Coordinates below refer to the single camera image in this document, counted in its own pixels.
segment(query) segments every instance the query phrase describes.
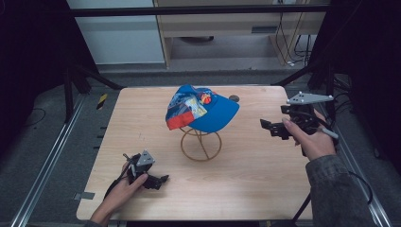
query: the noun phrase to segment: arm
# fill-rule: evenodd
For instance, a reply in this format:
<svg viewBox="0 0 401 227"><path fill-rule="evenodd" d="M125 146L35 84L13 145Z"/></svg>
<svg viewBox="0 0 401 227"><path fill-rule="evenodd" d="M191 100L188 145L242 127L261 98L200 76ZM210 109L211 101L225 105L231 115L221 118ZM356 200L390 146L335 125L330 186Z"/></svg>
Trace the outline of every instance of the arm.
<svg viewBox="0 0 401 227"><path fill-rule="evenodd" d="M367 201L337 156L332 139L321 131L308 135L285 118L283 123L310 161L306 173L314 225L375 226Z"/></svg>
<svg viewBox="0 0 401 227"><path fill-rule="evenodd" d="M113 213L128 201L138 188L147 180L148 174L142 174L132 184L125 173L121 181L113 188L110 194L97 207L85 227L107 226Z"/></svg>

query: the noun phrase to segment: hand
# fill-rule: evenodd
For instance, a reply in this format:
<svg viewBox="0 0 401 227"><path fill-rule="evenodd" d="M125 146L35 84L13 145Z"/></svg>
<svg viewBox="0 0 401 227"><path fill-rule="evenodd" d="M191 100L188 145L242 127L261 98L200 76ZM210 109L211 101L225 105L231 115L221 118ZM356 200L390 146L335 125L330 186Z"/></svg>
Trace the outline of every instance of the hand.
<svg viewBox="0 0 401 227"><path fill-rule="evenodd" d="M121 181L113 188L109 195L92 214L91 221L102 226L107 226L112 214L133 196L138 188L144 184L147 178L148 174L142 174L132 184L130 184L127 172L125 172Z"/></svg>
<svg viewBox="0 0 401 227"><path fill-rule="evenodd" d="M325 120L324 116L316 110L315 114L321 120ZM304 131L302 131L297 124L286 118L283 118L283 123L287 131L291 133L294 137L296 143L295 145L301 144L301 147L303 148L309 161L323 157L325 155L336 154L333 140L327 134L321 131L316 131L314 134L308 135Z"/></svg>

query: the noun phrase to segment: baseball cap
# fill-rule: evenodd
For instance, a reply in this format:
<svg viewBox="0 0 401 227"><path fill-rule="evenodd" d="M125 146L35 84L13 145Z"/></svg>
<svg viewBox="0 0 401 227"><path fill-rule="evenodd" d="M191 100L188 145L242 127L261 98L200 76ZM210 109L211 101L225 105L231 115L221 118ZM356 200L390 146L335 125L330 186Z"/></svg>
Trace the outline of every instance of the baseball cap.
<svg viewBox="0 0 401 227"><path fill-rule="evenodd" d="M168 104L166 123L170 130L189 126L198 131L216 132L233 119L238 109L238 103L209 88L185 84Z"/></svg>

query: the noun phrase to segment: wooden tabletop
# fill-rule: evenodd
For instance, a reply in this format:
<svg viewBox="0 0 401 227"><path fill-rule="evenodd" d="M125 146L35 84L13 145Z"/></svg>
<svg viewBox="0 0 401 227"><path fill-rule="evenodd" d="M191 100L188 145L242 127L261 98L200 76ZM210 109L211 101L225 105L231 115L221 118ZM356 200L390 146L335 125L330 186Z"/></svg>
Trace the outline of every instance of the wooden tabletop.
<svg viewBox="0 0 401 227"><path fill-rule="evenodd" d="M156 160L149 174L169 179L160 190L145 189L112 217L121 220L258 220L292 218L309 193L307 159L294 141L271 137L260 118L273 123L284 116L280 106L287 95L278 86L209 86L222 96L239 96L239 111L218 135L219 155L196 162L183 155L183 132L166 125L167 105L178 87L123 89L96 157L81 200L79 219L89 219L116 179L125 158L146 148ZM206 146L218 145L215 134ZM185 136L183 146L202 153L196 136ZM300 219L312 219L310 206Z"/></svg>

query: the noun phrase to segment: cap brim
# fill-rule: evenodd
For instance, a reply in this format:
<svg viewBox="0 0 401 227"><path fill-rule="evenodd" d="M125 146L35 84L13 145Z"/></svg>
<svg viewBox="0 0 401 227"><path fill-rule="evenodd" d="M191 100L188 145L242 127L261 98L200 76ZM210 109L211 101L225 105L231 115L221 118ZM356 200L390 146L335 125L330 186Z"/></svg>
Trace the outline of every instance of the cap brim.
<svg viewBox="0 0 401 227"><path fill-rule="evenodd" d="M207 114L200 117L188 126L204 132L216 132L224 128L235 116L239 109L236 102L224 97L216 95L218 102L214 105L212 110L208 110Z"/></svg>

